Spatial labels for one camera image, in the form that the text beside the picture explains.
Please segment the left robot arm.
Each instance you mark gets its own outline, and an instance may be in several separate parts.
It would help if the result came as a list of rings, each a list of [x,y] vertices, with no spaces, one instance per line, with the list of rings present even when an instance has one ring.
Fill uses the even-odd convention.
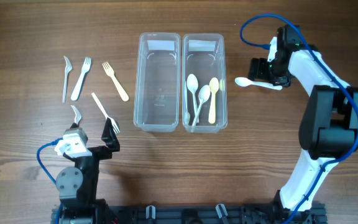
[[[51,223],[119,223],[117,215],[104,199],[96,198],[99,162],[111,159],[120,151],[120,144],[113,129],[112,119],[105,122],[101,140],[105,145],[91,147],[90,155],[71,158],[73,167],[63,169],[57,176],[60,206],[52,210]]]

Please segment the white thick-handled spoon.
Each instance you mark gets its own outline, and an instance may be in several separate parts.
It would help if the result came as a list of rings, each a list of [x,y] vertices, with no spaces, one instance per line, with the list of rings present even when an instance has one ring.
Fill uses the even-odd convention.
[[[264,87],[264,88],[269,88],[269,89],[273,89],[273,90],[281,90],[282,89],[282,86],[280,85],[277,85],[277,86],[274,86],[272,85],[271,83],[266,83],[266,82],[255,82],[255,81],[252,81],[246,77],[237,77],[235,78],[235,83],[241,87],[247,87],[247,86],[250,86],[250,85],[255,85],[255,86],[261,86],[261,87]]]

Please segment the yellow plastic spoon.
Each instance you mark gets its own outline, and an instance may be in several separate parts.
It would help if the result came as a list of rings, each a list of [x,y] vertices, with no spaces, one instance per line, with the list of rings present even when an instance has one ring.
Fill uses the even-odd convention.
[[[208,122],[214,124],[216,122],[216,93],[219,90],[219,80],[216,77],[212,78],[209,87],[211,90],[211,103],[209,107]]]

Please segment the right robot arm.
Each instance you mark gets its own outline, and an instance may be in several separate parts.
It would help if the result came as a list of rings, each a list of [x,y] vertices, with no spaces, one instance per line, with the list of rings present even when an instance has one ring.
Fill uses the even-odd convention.
[[[253,58],[249,78],[282,87],[295,77],[309,96],[298,132],[301,154],[279,191],[284,209],[303,212],[329,172],[358,148],[358,87],[341,80],[317,51]]]

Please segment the white slim spoon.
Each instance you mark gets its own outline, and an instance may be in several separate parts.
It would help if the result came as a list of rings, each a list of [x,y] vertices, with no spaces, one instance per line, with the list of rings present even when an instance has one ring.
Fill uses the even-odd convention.
[[[208,120],[208,115],[207,115],[207,112],[209,110],[209,108],[207,108],[208,106],[208,102],[209,102],[209,98],[211,96],[211,90],[210,90],[210,87],[209,85],[204,85],[199,94],[198,94],[198,98],[199,98],[199,106],[198,106],[198,109],[195,113],[195,118],[193,120],[193,123],[191,125],[191,132],[193,133],[196,129],[196,120],[200,117],[200,114],[203,114],[201,117],[202,117],[202,121],[205,121],[207,122]]]

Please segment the white small spoon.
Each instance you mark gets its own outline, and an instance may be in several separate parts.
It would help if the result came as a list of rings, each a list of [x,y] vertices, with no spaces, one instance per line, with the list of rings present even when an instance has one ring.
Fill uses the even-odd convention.
[[[196,91],[198,89],[198,80],[194,74],[189,74],[187,78],[187,88],[190,90],[193,97],[193,109],[195,112],[195,118],[193,119],[193,126],[198,122],[198,104],[196,100]]]

